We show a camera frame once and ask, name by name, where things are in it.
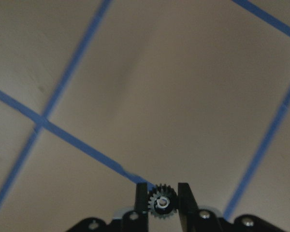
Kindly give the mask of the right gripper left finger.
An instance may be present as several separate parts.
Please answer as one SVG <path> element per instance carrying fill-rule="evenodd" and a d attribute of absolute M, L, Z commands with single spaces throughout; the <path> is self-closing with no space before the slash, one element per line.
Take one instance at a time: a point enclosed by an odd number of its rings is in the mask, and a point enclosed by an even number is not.
<path fill-rule="evenodd" d="M 147 232 L 148 231 L 147 183 L 138 183 L 136 185 L 134 211 L 138 215 L 138 218 L 134 220 L 135 221 L 135 231 L 136 232 Z"/>

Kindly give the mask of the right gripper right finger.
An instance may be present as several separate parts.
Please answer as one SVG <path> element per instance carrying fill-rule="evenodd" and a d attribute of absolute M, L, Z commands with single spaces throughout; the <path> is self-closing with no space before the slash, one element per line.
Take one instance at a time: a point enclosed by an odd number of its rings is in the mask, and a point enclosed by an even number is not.
<path fill-rule="evenodd" d="M 184 232 L 195 232 L 195 219 L 199 211 L 188 183 L 178 183 L 178 212 Z"/>

